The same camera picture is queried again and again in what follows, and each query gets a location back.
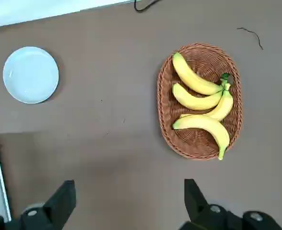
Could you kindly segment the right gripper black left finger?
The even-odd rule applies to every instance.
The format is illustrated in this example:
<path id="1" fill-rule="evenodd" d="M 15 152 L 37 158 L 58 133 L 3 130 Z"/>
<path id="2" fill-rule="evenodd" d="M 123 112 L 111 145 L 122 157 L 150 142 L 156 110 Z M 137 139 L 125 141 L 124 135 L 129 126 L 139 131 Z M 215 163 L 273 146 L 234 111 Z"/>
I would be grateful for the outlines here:
<path id="1" fill-rule="evenodd" d="M 75 207 L 75 182 L 66 180 L 42 207 L 33 207 L 9 222 L 0 216 L 0 230 L 61 230 Z"/>

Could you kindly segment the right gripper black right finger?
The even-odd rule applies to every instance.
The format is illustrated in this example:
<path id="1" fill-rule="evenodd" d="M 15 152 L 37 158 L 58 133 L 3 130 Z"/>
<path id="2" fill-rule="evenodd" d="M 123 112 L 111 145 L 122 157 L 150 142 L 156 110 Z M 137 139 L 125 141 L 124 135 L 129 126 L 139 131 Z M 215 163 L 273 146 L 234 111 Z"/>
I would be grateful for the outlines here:
<path id="1" fill-rule="evenodd" d="M 276 220 L 261 211 L 239 217 L 218 204 L 209 204 L 194 179 L 184 180 L 184 201 L 189 221 L 181 230 L 281 230 Z"/>

